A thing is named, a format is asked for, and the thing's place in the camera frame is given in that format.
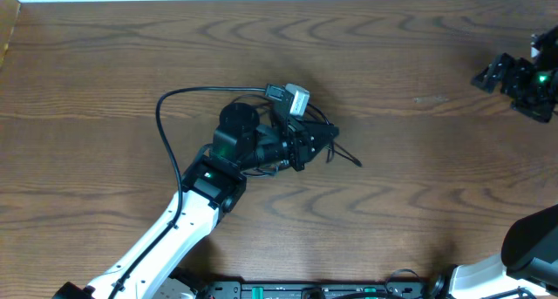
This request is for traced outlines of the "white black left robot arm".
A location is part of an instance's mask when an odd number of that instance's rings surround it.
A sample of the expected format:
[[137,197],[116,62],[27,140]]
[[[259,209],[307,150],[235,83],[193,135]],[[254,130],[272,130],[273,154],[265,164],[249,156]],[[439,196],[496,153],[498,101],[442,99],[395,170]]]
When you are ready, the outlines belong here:
[[85,287],[67,282],[60,298],[153,298],[185,255],[232,211],[246,190],[245,171],[287,162],[297,171],[339,134],[326,121],[275,104],[270,125],[255,107],[226,105],[207,150],[179,178],[167,211],[132,248]]

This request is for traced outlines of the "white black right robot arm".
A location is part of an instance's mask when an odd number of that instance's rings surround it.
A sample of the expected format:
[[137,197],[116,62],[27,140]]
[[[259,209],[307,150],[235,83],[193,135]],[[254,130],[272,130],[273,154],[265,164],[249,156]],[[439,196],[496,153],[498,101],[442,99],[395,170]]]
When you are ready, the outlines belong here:
[[[471,85],[511,99],[511,109],[542,124],[557,114],[557,29],[531,37],[531,58],[501,53]],[[557,295],[557,206],[516,221],[501,251],[454,266],[424,291],[424,298],[537,298]]]

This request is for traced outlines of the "wooden side panel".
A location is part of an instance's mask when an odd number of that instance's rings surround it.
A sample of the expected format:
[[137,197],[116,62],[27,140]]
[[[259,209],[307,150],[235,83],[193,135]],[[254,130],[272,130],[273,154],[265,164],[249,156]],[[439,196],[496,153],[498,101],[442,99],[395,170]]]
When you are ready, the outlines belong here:
[[3,65],[15,29],[21,3],[18,0],[0,0],[0,64]]

